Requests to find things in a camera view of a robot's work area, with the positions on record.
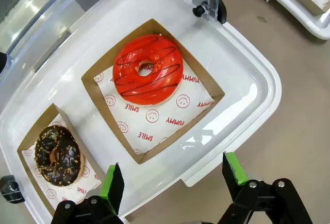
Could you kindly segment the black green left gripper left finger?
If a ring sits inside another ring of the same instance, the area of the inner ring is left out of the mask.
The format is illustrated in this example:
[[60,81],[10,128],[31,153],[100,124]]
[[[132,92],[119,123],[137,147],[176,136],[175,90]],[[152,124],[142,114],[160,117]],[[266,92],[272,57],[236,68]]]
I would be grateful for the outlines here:
[[65,200],[57,205],[51,223],[123,223],[118,216],[124,179],[118,164],[108,167],[98,194],[76,204]]

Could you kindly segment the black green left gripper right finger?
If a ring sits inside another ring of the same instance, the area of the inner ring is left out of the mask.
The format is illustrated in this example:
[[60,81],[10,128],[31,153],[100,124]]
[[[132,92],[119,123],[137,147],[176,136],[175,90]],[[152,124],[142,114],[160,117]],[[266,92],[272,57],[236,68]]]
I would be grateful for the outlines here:
[[272,184],[249,179],[233,152],[223,153],[222,174],[233,202],[219,223],[249,223],[255,212],[264,212],[272,223],[312,223],[289,179]]

